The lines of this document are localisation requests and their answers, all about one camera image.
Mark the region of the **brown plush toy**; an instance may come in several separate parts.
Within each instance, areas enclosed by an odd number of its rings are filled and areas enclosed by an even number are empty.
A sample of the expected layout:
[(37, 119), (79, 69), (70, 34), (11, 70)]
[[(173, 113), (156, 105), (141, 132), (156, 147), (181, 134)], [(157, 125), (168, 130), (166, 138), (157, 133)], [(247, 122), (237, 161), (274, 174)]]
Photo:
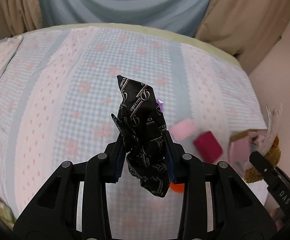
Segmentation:
[[(268, 115), (268, 128), (262, 130), (265, 135), (257, 135), (252, 141), (251, 152), (258, 151), (273, 167), (276, 167), (281, 158), (279, 147), (278, 128), (280, 125), (282, 105), (269, 108), (266, 106)], [(246, 183), (255, 183), (263, 179), (261, 172), (248, 160), (244, 164), (244, 181)]]

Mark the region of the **orange fluffy pompom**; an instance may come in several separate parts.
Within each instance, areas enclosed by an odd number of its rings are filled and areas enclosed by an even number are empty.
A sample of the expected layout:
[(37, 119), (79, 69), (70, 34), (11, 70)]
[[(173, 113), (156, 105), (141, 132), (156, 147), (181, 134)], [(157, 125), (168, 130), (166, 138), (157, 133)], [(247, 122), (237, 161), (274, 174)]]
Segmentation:
[(176, 193), (184, 193), (185, 185), (184, 184), (174, 184), (170, 183), (169, 188)]

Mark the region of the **magenta soft pouch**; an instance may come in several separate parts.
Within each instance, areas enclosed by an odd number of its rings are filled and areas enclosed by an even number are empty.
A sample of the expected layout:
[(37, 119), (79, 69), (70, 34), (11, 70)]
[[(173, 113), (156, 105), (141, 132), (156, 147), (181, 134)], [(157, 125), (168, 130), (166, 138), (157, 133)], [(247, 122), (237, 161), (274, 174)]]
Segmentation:
[(193, 144), (206, 163), (214, 163), (223, 153), (223, 149), (211, 131), (199, 135)]

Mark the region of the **pink fluffy pouch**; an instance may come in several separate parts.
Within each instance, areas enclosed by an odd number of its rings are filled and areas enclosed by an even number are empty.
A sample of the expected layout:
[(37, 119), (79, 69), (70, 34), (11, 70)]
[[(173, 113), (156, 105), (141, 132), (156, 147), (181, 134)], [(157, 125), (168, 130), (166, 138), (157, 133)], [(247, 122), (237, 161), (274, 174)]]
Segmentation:
[(172, 126), (169, 132), (176, 141), (182, 141), (196, 132), (196, 126), (192, 119), (185, 119)]

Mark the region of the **purple plastic packet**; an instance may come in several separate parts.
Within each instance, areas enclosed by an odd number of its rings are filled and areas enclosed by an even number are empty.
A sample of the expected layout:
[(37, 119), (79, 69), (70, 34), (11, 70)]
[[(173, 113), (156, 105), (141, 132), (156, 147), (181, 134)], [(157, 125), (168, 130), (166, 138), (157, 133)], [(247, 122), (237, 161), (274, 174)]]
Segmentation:
[(158, 103), (158, 105), (160, 107), (161, 112), (163, 112), (164, 100), (163, 99), (157, 99), (156, 101), (157, 101), (157, 103)]

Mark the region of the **black patterned cloth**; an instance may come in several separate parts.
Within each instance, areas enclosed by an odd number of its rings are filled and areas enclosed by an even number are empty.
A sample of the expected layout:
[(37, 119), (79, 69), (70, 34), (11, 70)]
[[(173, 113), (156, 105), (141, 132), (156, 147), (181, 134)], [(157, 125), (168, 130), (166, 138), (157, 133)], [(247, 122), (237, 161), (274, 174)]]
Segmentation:
[(117, 82), (122, 102), (117, 115), (111, 117), (128, 152), (128, 170), (141, 187), (163, 198), (170, 185), (163, 112), (150, 85), (121, 75)]

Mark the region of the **pink hexagonal cardboard box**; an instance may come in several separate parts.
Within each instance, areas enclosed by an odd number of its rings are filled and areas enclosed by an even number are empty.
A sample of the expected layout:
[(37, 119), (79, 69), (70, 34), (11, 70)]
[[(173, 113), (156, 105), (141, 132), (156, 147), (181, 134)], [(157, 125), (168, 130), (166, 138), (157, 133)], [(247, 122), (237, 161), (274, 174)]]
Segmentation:
[(250, 129), (240, 132), (231, 138), (229, 146), (229, 163), (231, 167), (244, 177), (245, 166), (249, 162), (249, 156), (257, 150), (267, 134), (266, 129)]

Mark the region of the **blue checkered floral bedsheet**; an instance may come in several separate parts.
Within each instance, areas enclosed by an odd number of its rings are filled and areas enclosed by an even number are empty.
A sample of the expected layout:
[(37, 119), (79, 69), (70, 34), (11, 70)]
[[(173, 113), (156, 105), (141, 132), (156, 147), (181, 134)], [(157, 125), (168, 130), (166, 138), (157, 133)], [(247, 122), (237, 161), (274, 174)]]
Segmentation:
[(98, 27), (1, 40), (0, 207), (9, 224), (63, 161), (87, 161), (117, 139), (118, 75), (154, 89), (169, 130), (193, 120), (192, 136), (173, 138), (193, 155), (195, 138), (211, 131), (227, 161), (230, 137), (266, 127), (246, 72), (189, 44)]

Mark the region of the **beige right curtain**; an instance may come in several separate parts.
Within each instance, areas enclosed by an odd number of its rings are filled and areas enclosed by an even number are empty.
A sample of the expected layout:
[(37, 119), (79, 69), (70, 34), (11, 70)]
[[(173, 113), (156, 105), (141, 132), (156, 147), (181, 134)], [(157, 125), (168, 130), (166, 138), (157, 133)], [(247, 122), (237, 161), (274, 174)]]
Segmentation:
[(234, 56), (250, 74), (289, 21), (290, 0), (210, 0), (195, 38)]

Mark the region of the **beige curtain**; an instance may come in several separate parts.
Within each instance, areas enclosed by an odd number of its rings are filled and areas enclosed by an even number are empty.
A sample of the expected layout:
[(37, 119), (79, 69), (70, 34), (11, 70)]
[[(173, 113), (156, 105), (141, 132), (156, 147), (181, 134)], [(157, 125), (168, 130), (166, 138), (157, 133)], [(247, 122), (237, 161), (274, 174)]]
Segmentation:
[(250, 74), (289, 21), (290, 0), (210, 0), (195, 38), (234, 56)]
[(39, 0), (0, 0), (11, 35), (20, 35), (42, 28)]

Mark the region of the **green mattress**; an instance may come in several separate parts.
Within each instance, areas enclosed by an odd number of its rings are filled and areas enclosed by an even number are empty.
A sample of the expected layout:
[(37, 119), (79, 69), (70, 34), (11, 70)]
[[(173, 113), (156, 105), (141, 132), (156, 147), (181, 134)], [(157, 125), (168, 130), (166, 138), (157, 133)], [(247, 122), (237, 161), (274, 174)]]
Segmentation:
[(85, 28), (85, 27), (98, 27), (98, 28), (112, 28), (112, 29), (123, 29), (127, 31), (133, 31), (136, 33), (142, 33), (146, 35), (151, 35), (159, 38), (164, 38), (171, 41), (176, 41), (184, 44), (189, 44), (191, 46), (197, 47), (201, 50), (204, 50), (214, 56), (217, 56), (226, 62), (236, 65), (238, 68), (242, 69), (239, 61), (229, 53), (212, 46), (206, 42), (202, 42), (195, 38), (188, 36), (180, 35), (172, 31), (161, 30), (152, 27), (144, 27), (140, 25), (132, 24), (121, 24), (121, 23), (83, 23), (83, 24), (65, 24), (65, 25), (56, 25), (47, 28), (36, 29), (33, 31), (28, 31), (27, 33), (33, 33), (36, 31), (46, 31), (46, 30), (64, 30), (64, 29), (73, 29), (73, 28)]

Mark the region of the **light blue hanging cloth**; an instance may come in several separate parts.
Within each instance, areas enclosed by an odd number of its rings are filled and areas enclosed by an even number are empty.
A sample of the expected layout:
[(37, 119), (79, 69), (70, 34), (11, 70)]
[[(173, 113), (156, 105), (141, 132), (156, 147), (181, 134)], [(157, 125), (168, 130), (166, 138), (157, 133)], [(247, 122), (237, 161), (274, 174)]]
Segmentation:
[(45, 27), (78, 23), (141, 25), (193, 37), (210, 0), (39, 0)]

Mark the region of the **beige left curtain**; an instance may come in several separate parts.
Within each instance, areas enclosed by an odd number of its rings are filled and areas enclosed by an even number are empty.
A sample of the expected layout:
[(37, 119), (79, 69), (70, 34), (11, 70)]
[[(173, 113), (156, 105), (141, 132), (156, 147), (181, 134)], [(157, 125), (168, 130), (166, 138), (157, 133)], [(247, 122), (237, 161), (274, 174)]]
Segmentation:
[(20, 35), (42, 28), (39, 0), (0, 0), (11, 35)]

